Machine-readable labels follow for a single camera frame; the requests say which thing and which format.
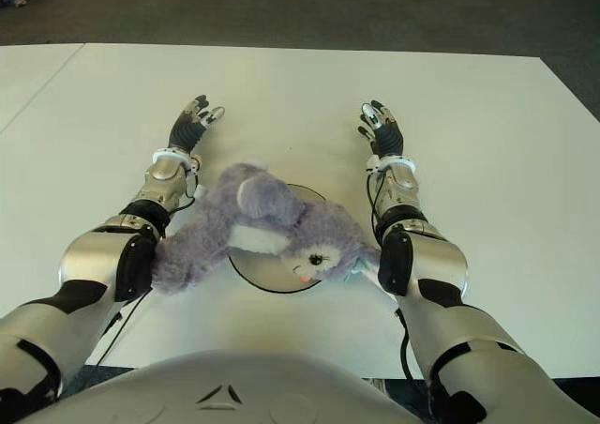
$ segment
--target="fluffy fur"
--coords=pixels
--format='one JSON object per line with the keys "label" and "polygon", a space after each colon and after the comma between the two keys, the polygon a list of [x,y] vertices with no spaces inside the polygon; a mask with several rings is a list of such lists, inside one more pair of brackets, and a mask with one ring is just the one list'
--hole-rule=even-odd
{"label": "fluffy fur", "polygon": [[227,259],[231,246],[278,252],[305,279],[339,279],[358,258],[379,260],[341,205],[303,203],[264,169],[236,164],[204,194],[198,218],[158,244],[153,286],[166,293],[192,287]]}

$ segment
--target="white tabletop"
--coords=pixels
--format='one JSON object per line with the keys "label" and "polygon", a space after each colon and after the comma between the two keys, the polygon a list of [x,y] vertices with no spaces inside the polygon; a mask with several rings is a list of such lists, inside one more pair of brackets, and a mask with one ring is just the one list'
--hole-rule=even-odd
{"label": "white tabletop", "polygon": [[[600,125],[535,58],[86,45],[0,136],[0,312],[53,294],[68,242],[127,203],[202,93],[227,109],[198,148],[205,185],[258,156],[365,229],[369,150],[355,128],[361,102],[381,100],[401,119],[426,215],[467,255],[466,301],[551,376],[600,373]],[[183,295],[152,293],[123,336],[106,364],[236,348],[401,376],[389,299],[360,280],[273,295],[224,267]]]}
{"label": "white tabletop", "polygon": [[0,133],[82,46],[0,47]]}

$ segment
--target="floor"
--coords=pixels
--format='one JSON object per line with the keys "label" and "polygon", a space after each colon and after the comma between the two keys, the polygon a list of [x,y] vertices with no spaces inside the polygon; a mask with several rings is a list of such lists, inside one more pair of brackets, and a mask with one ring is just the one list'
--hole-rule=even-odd
{"label": "floor", "polygon": [[600,117],[600,0],[30,0],[0,44],[130,42],[541,57]]}

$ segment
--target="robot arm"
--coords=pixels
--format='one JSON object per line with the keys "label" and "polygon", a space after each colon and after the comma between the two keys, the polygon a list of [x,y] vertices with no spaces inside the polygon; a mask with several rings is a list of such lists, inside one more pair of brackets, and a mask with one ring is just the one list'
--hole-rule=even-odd
{"label": "robot arm", "polygon": [[401,319],[441,422],[598,422],[565,396],[487,313],[464,305],[467,263],[423,215],[415,164],[402,156],[394,116],[363,105],[359,128],[374,155],[367,167],[382,246],[379,281],[396,296]]}
{"label": "robot arm", "polygon": [[13,422],[55,401],[129,301],[150,290],[157,242],[196,176],[190,155],[206,129],[224,113],[194,99],[175,122],[169,147],[158,150],[131,203],[98,228],[79,236],[60,264],[61,287],[0,320],[0,421]]}

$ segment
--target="wire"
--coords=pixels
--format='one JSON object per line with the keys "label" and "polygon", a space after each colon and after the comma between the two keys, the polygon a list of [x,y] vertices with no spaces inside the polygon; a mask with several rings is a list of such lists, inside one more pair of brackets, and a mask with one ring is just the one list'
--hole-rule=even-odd
{"label": "wire", "polygon": [[411,373],[411,368],[409,367],[409,361],[407,358],[407,349],[410,341],[409,329],[406,326],[406,321],[404,320],[404,315],[402,314],[401,309],[396,310],[396,316],[398,317],[398,319],[402,323],[402,326],[404,327],[404,337],[402,338],[402,343],[400,344],[400,364],[402,365],[402,372],[404,372],[404,376],[406,377],[406,380],[409,381],[409,385],[414,390],[414,392],[419,396],[425,397],[425,399],[427,400],[427,392],[416,383],[413,374]]}
{"label": "wire", "polygon": [[377,199],[379,199],[379,195],[382,192],[384,180],[382,180],[382,183],[380,184],[379,188],[377,189],[377,193],[375,194],[375,200],[373,200],[373,198],[371,197],[371,183],[370,183],[371,177],[373,175],[374,175],[374,173],[367,175],[367,197],[368,197],[368,203],[371,205],[371,230],[373,231],[373,234],[375,235],[374,218],[377,218],[378,223],[379,223],[379,219],[380,219],[380,216],[377,213],[377,210],[375,209],[375,204],[377,203]]}
{"label": "wire", "polygon": [[[195,190],[196,190],[196,188],[198,187],[198,175],[197,175],[197,174],[196,174],[196,175],[194,175],[194,178],[196,179],[196,186],[194,187],[194,191],[195,191]],[[183,205],[183,206],[180,206],[180,207],[178,207],[178,208],[175,208],[174,210],[171,210],[171,212],[169,213],[169,216],[170,216],[170,215],[174,215],[174,214],[175,214],[175,213],[177,213],[178,211],[185,210],[186,208],[190,208],[190,207],[192,206],[192,204],[193,204],[194,202],[196,202],[196,198],[194,197],[194,195],[192,194],[192,195],[190,196],[190,195],[188,194],[188,189],[186,189],[186,197],[187,197],[187,198],[189,198],[189,199],[190,199],[190,201],[189,201],[187,204]]]}
{"label": "wire", "polygon": [[140,299],[135,303],[135,305],[133,306],[133,309],[131,309],[131,312],[129,313],[129,315],[127,316],[127,318],[125,318],[125,321],[123,322],[123,324],[119,328],[119,331],[116,332],[116,335],[114,335],[114,338],[112,339],[111,343],[109,344],[109,347],[106,348],[106,350],[104,351],[104,354],[102,354],[102,356],[98,359],[96,365],[94,365],[94,368],[92,368],[92,371],[87,376],[87,379],[85,380],[85,383],[83,384],[83,388],[82,389],[86,389],[86,388],[89,387],[89,383],[92,380],[92,377],[94,377],[94,374],[96,374],[96,371],[98,370],[98,366],[100,366],[100,363],[102,363],[104,361],[104,359],[108,356],[109,352],[111,351],[111,349],[113,348],[113,346],[116,343],[117,339],[119,338],[119,335],[121,335],[121,332],[123,332],[123,329],[128,324],[129,319],[131,318],[131,316],[133,316],[133,313],[135,312],[135,310],[138,309],[138,307],[140,306],[140,304],[142,303],[142,301],[145,299],[145,297],[150,293],[150,291],[152,291],[152,290],[146,291],[142,295],[142,297],[140,297]]}

